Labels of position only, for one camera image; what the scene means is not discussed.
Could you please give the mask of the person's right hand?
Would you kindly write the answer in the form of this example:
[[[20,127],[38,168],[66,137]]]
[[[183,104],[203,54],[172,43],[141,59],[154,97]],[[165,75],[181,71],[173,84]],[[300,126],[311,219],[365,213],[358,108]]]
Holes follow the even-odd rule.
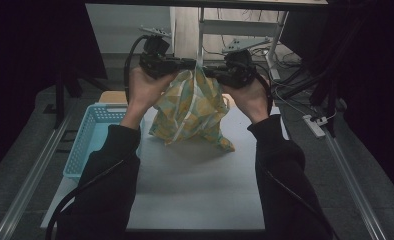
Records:
[[[223,85],[222,90],[232,97],[236,106],[249,118],[252,124],[261,122],[269,117],[265,89],[257,80],[240,89]]]

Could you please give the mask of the light blue plastic basket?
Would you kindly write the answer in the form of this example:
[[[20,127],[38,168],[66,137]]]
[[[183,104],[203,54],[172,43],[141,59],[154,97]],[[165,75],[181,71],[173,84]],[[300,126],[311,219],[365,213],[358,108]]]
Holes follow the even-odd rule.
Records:
[[[63,170],[64,177],[79,182],[90,154],[103,146],[108,127],[119,124],[126,110],[126,104],[95,103],[87,107]]]

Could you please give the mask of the white metal desk frame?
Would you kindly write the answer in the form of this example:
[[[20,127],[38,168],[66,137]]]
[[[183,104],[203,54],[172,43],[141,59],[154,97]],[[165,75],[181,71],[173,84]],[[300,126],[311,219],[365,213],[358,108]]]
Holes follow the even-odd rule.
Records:
[[[221,52],[229,54],[248,50],[250,48],[270,43],[268,50],[264,51],[264,58],[268,66],[268,75],[271,80],[279,81],[280,75],[275,67],[274,54],[281,37],[283,27],[288,16],[288,11],[280,11],[276,22],[253,22],[233,20],[209,20],[205,18],[205,9],[200,9],[198,21],[198,51],[197,62],[203,64],[203,38],[209,35],[228,35],[234,39],[227,44]]]

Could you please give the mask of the person's left hand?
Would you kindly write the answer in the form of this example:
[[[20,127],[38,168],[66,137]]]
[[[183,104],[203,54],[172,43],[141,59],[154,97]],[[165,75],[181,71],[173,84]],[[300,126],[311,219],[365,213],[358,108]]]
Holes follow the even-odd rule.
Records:
[[[130,72],[128,114],[135,116],[144,115],[147,110],[155,105],[162,93],[177,77],[178,73],[168,74],[159,79],[147,75],[141,67],[136,67]]]

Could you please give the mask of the white cabinet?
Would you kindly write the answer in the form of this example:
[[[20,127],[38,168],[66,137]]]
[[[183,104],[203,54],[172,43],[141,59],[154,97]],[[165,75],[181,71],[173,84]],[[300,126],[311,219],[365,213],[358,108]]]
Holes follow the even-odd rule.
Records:
[[[141,27],[172,27],[172,7],[88,3],[86,9],[101,53],[128,53]]]

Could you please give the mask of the aluminium floor rail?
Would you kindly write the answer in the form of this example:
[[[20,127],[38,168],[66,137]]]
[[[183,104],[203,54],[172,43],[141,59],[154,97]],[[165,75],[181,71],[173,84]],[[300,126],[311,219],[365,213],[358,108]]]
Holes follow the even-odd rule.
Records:
[[[327,132],[325,141],[349,190],[353,202],[360,212],[361,218],[365,224],[371,240],[387,240],[386,234],[375,212],[373,211],[370,202],[364,194],[350,164],[348,163],[348,159],[346,158],[344,151],[337,141],[337,138],[333,137],[329,132]]]
[[[50,138],[44,145],[43,150],[35,160],[26,179],[20,186],[18,193],[8,208],[5,216],[0,222],[0,240],[10,240],[27,205],[29,204],[38,183],[40,182],[50,160],[52,159],[56,147],[59,144],[64,131],[72,119],[74,108],[70,108],[65,115],[65,119],[52,131]]]

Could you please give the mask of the black metal stand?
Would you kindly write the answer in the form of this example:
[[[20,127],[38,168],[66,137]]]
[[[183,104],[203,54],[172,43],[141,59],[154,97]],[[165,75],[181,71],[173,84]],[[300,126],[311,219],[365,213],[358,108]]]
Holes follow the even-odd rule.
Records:
[[[79,80],[83,79],[94,87],[102,91],[109,91],[109,88],[97,79],[91,77],[89,74],[76,67],[62,68],[58,74],[55,82],[56,92],[56,123],[54,128],[61,126],[67,114],[65,113],[65,97],[64,92],[67,91],[73,98],[80,98],[83,94],[83,89],[79,84]]]
[[[279,99],[285,101],[303,90],[315,86],[315,90],[312,92],[309,102],[312,106],[320,106],[324,100],[327,100],[326,129],[332,137],[336,136],[334,130],[334,117],[336,115],[338,72],[340,65],[341,59],[336,57],[332,59],[318,75],[311,77],[303,84],[296,88],[292,88],[282,95],[277,94]]]

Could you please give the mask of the white table mat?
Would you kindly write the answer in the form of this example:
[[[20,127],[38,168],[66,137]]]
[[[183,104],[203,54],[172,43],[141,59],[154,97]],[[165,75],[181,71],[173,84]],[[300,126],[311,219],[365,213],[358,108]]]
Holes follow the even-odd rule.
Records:
[[[127,229],[262,230],[249,119],[236,107],[222,119],[222,133],[235,146],[225,152],[198,137],[166,145],[149,134],[155,113],[148,110],[141,125],[141,165]]]

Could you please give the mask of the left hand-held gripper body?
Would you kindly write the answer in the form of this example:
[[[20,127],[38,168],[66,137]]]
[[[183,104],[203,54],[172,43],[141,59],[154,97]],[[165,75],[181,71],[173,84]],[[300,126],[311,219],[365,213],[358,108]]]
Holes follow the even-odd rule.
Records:
[[[140,30],[145,32],[145,43],[139,60],[141,68],[154,79],[177,72],[180,69],[180,59],[166,56],[170,44],[164,37],[170,38],[171,34],[143,26]]]

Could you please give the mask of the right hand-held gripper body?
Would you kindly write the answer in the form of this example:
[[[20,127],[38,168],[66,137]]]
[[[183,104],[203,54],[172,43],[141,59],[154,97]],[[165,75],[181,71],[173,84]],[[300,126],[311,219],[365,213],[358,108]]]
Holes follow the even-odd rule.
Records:
[[[225,65],[218,66],[214,70],[214,78],[221,84],[240,89],[250,85],[254,79],[257,79],[265,90],[270,86],[266,80],[257,72],[256,64],[252,60],[249,49],[268,42],[268,38],[263,40],[257,39],[237,39],[225,47],[222,52]]]

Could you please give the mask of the green orange floral tote bag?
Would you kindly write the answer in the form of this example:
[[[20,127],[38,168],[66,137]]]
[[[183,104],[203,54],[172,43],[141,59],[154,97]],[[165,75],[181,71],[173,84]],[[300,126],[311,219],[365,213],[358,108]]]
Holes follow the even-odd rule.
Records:
[[[200,66],[179,73],[154,108],[157,113],[149,133],[166,145],[199,136],[223,151],[235,151],[220,127],[230,110],[229,101],[220,84]]]

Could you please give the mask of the white power strip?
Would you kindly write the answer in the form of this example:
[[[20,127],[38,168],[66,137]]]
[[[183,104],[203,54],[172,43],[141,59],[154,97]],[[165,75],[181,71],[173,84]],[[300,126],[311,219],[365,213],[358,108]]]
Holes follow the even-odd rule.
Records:
[[[326,136],[325,132],[315,121],[312,121],[311,118],[312,118],[311,115],[304,115],[302,117],[302,119],[304,120],[304,122],[306,123],[306,125],[309,127],[309,129],[312,131],[312,133],[315,135],[316,138],[325,137]]]

